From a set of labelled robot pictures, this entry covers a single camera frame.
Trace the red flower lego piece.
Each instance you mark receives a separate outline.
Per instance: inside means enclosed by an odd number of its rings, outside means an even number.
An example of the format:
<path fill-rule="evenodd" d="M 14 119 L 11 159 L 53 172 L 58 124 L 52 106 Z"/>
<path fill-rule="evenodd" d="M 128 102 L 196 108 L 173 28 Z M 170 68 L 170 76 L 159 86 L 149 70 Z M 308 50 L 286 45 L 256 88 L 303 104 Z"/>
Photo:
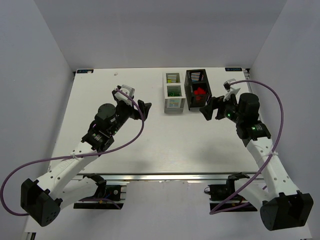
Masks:
<path fill-rule="evenodd" d="M 194 94 L 195 96 L 198 96 L 198 95 L 201 95 L 201 92 L 200 92 L 199 90 L 195 90 L 195 91 L 193 92 L 193 94 Z"/>

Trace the red lego brick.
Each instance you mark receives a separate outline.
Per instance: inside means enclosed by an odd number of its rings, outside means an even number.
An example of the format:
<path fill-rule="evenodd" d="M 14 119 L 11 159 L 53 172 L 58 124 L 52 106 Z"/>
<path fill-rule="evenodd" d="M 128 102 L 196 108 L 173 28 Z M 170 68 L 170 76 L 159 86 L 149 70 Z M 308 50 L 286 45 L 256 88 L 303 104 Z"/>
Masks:
<path fill-rule="evenodd" d="M 206 90 L 201 87 L 198 87 L 197 90 L 199 90 L 201 92 L 200 95 L 205 95 L 207 93 Z"/>

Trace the green small lego brick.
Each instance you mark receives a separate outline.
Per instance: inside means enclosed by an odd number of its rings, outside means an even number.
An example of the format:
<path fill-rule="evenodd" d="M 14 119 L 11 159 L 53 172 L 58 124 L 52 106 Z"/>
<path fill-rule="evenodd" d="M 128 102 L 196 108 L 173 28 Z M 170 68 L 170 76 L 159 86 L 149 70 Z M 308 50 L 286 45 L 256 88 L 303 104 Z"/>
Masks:
<path fill-rule="evenodd" d="M 169 92 L 168 96 L 169 97 L 180 97 L 181 94 L 179 92 Z"/>

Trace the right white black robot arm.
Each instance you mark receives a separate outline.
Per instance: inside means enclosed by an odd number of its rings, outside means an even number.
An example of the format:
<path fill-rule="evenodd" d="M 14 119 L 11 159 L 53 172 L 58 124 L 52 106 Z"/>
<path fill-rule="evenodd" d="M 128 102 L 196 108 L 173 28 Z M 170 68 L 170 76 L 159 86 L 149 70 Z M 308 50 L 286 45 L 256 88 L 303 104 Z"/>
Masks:
<path fill-rule="evenodd" d="M 266 189 L 254 184 L 254 179 L 244 173 L 228 176 L 226 190 L 228 200 L 241 196 L 260 213 L 269 231 L 303 227 L 312 210 L 314 201 L 309 193 L 302 193 L 293 183 L 278 154 L 276 145 L 264 123 L 259 120 L 259 98 L 253 93 L 235 94 L 229 97 L 212 97 L 200 108 L 210 121 L 214 110 L 216 120 L 227 118 L 235 123 L 238 137 L 254 158 L 258 175 L 262 175 Z"/>

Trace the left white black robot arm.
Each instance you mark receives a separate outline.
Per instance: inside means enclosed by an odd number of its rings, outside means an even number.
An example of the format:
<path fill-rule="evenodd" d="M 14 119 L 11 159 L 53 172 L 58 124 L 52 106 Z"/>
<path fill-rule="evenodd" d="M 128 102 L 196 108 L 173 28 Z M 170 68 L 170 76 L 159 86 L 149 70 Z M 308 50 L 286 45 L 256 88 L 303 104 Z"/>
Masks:
<path fill-rule="evenodd" d="M 152 106 L 142 100 L 137 102 L 138 109 L 124 100 L 117 100 L 116 103 L 105 103 L 98 108 L 70 159 L 62 160 L 36 180 L 28 178 L 22 183 L 20 205 L 41 227 L 52 223 L 66 206 L 103 194 L 106 181 L 95 173 L 86 174 L 73 187 L 67 187 L 67 184 L 107 151 L 114 142 L 114 135 L 129 118 L 146 120 Z"/>

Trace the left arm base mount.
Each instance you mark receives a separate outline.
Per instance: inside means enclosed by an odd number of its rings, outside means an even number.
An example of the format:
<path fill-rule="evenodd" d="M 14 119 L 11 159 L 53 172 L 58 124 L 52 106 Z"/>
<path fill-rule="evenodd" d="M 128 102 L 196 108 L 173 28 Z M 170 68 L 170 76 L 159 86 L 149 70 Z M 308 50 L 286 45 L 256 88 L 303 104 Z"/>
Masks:
<path fill-rule="evenodd" d="M 121 210 L 126 200 L 126 184 L 106 184 L 93 196 L 86 197 L 73 204 L 81 210 Z"/>

